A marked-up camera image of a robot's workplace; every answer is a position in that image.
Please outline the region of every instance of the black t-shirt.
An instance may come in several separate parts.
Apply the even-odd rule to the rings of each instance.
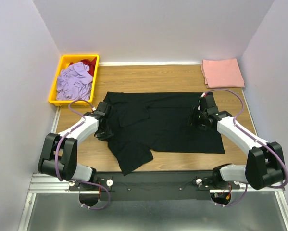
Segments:
[[[224,154],[221,135],[187,126],[202,93],[114,93],[104,102],[112,106],[108,123],[114,136],[108,146],[124,175],[153,160],[160,152]]]

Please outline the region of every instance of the screw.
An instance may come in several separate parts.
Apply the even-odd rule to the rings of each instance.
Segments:
[[[199,185],[199,186],[202,185],[202,179],[198,178],[198,179],[196,180],[196,184]]]
[[[113,181],[112,181],[111,179],[108,179],[108,180],[106,181],[106,185],[109,186],[109,187],[111,187],[111,186],[113,185]]]
[[[70,181],[70,182],[69,182],[69,186],[70,186],[70,187],[72,187],[72,186],[74,186],[74,185],[75,185],[75,181]]]

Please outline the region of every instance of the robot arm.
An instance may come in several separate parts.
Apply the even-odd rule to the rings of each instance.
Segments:
[[[96,170],[77,163],[77,146],[89,135],[95,134],[98,140],[105,140],[113,134],[108,128],[106,117],[110,112],[110,106],[105,102],[100,102],[94,112],[87,112],[84,118],[74,124],[69,129],[59,134],[50,133],[46,136],[41,156],[38,164],[38,171],[53,177],[57,177],[55,172],[54,151],[58,141],[68,132],[64,138],[60,149],[62,156],[58,157],[58,168],[63,180],[82,180],[94,182],[93,177]]]
[[[227,164],[216,167],[213,170],[213,183],[216,186],[224,185],[224,182],[239,181],[259,190],[285,178],[280,162],[265,147],[271,148],[284,162],[282,147],[277,142],[269,143],[259,138],[235,121],[227,111],[219,112],[212,94],[201,97],[199,102],[200,106],[191,111],[188,125],[216,129],[248,157],[246,165]]]
[[[199,102],[200,106],[191,111],[188,125],[217,130],[234,142],[248,157],[246,165],[226,164],[214,168],[212,182],[216,188],[223,188],[230,181],[239,181],[248,183],[258,190],[281,182],[285,178],[284,165],[282,166],[280,161],[268,150],[273,150],[284,163],[282,148],[277,142],[269,143],[255,136],[235,121],[230,113],[219,112],[212,94],[201,97]],[[113,135],[106,123],[109,112],[110,106],[105,102],[100,102],[97,110],[85,113],[85,118],[71,128],[59,134],[48,134],[38,164],[39,172],[57,176],[54,151],[58,141],[69,132],[70,134],[64,138],[61,144],[63,154],[58,158],[61,178],[95,182],[96,170],[77,163],[77,146],[93,133],[99,140],[106,140]],[[74,130],[80,123],[83,123],[82,126]]]

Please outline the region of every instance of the white wall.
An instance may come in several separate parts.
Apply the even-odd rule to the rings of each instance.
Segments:
[[[31,0],[0,0],[0,231],[17,230],[42,141],[59,52]]]
[[[273,0],[33,0],[59,51],[102,62],[238,57]]]
[[[275,0],[239,65],[256,129],[282,145],[288,167],[288,0]]]

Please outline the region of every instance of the gray floor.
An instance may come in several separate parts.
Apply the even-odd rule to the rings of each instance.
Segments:
[[[274,192],[248,192],[228,208],[209,201],[113,201],[81,208],[78,194],[37,194],[30,231],[284,231]]]

